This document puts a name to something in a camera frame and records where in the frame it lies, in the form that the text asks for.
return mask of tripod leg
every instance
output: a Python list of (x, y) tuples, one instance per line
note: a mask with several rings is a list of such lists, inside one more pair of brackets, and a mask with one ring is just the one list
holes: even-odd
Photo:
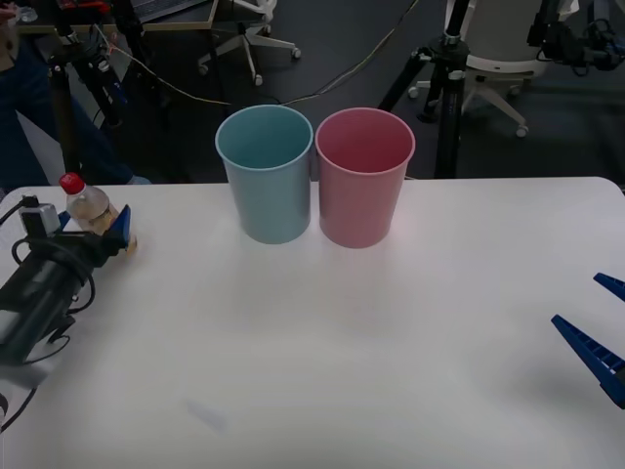
[(416, 53), (412, 54), (393, 85), (391, 85), (389, 92), (378, 106), (378, 109), (388, 112), (393, 110), (393, 107), (395, 107), (406, 88), (410, 86), (412, 80), (414, 80), (423, 67), (426, 66), (426, 63), (430, 61), (430, 57), (424, 53), (426, 51), (427, 49), (419, 49)]
[(437, 120), (435, 111), (437, 110), (438, 100), (440, 99), (440, 92), (442, 91), (442, 85), (444, 82), (445, 66), (437, 64), (432, 73), (432, 80), (430, 81), (430, 91), (428, 92), (428, 98), (426, 99), (423, 112), (419, 114), (419, 120), (430, 124)]
[(52, 108), (59, 133), (59, 144), (65, 171), (80, 174), (80, 156), (76, 121), (71, 105), (69, 81), (62, 64), (51, 64), (48, 71), (52, 90)]
[(443, 80), (437, 165), (434, 177), (435, 179), (453, 179), (456, 177), (460, 146), (460, 118), (465, 92), (465, 73), (462, 70), (454, 70)]
[(86, 59), (76, 60), (72, 64), (76, 73), (78, 73), (78, 76), (96, 100), (96, 103), (98, 103), (98, 107), (102, 110), (106, 125), (111, 128), (120, 125), (121, 118), (119, 113), (108, 100), (108, 96), (104, 92), (103, 83), (98, 73), (94, 70), (93, 65)]

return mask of office chair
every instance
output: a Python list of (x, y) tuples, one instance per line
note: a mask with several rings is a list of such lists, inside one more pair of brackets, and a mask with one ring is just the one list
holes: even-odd
[[(536, 60), (538, 48), (527, 45), (527, 33), (540, 4), (541, 0), (471, 0), (461, 29), (471, 50), (462, 111), (480, 96), (519, 124), (519, 138), (524, 138), (529, 131), (526, 120), (495, 87), (503, 85), (508, 88), (508, 96), (518, 96), (522, 85), (547, 68), (546, 63)], [(454, 0), (447, 1), (445, 24), (449, 22), (453, 5)], [(578, 0), (564, 0), (560, 7), (561, 20), (578, 10)], [(418, 81), (408, 90), (408, 96), (416, 99), (423, 88), (430, 88), (430, 82)]]
[[(288, 49), (291, 51), (291, 57), (294, 60), (298, 60), (302, 57), (302, 51), (300, 51), (292, 42), (280, 41), (269, 37), (271, 35), (273, 9), (277, 4), (277, 0), (255, 1), (256, 4), (249, 3), (245, 0), (230, 0), (230, 2), (233, 3), (232, 6), (237, 6), (241, 9), (247, 10), (248, 12), (256, 14), (258, 16), (258, 20), (237, 21), (237, 15), (235, 15), (235, 18), (232, 19), (232, 21), (239, 24), (238, 33), (232, 39), (226, 41), (217, 48), (217, 55), (221, 56), (227, 52), (242, 47), (245, 50), (247, 62), (249, 63), (250, 71), (252, 72), (252, 82), (256, 86), (261, 86), (263, 84), (263, 76), (256, 70), (256, 65), (250, 49), (252, 46)], [(208, 66), (206, 63), (210, 60), (210, 55), (206, 55), (197, 61), (198, 69), (201, 75), (208, 73)]]

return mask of plastic cup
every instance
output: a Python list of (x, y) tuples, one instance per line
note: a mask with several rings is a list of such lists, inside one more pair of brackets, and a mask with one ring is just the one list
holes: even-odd
[(311, 222), (313, 127), (297, 110), (255, 106), (231, 115), (215, 137), (243, 230), (266, 244), (288, 242)]
[(401, 184), (415, 149), (410, 128), (380, 109), (356, 107), (319, 126), (321, 229), (346, 247), (368, 247), (391, 228)]

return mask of desk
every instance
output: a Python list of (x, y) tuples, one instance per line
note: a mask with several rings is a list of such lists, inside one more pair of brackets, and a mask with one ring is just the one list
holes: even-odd
[[(50, 0), (34, 0), (33, 5), (39, 18), (33, 22), (18, 22), (20, 34), (56, 34), (54, 22), (47, 8), (46, 2)], [(209, 1), (195, 7), (182, 10), (173, 15), (159, 18), (144, 23), (145, 31), (185, 31), (185, 30), (209, 30), (213, 27), (215, 13), (219, 6), (219, 0)], [(115, 21), (108, 16), (103, 21), (104, 31), (116, 30)], [(76, 24), (77, 32), (89, 32), (88, 24)]]
[(625, 356), (625, 305), (593, 282), (625, 278), (612, 183), (407, 182), (365, 250), (322, 235), (314, 185), (278, 246), (241, 231), (227, 186), (107, 192), (139, 251), (97, 272), (6, 469), (622, 468), (625, 414), (550, 323)]

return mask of robotic arm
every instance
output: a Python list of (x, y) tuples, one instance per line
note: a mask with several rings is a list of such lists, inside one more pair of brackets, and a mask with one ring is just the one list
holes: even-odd
[[(0, 287), (0, 422), (8, 413), (13, 415), (2, 432), (58, 364), (58, 354), (70, 340), (66, 334), (75, 324), (73, 316), (93, 302), (93, 270), (128, 247), (130, 238), (128, 206), (102, 236), (64, 232), (69, 216), (57, 215), (54, 205), (40, 204), (37, 197), (24, 197), (19, 206), (27, 236), (14, 244), (12, 254), (19, 266)], [(30, 247), (23, 260), (18, 253), (22, 244)], [(86, 283), (89, 300), (72, 308)], [(10, 408), (14, 385), (30, 390), (15, 412)]]
[[(625, 6), (625, 0), (618, 2), (619, 6)], [(610, 71), (622, 64), (625, 43), (611, 28), (606, 0), (595, 0), (589, 6), (588, 26), (581, 37), (560, 22), (559, 5), (559, 0), (543, 0), (529, 30), (527, 44), (540, 47), (548, 61), (570, 65), (580, 76), (586, 75), (591, 66)]]

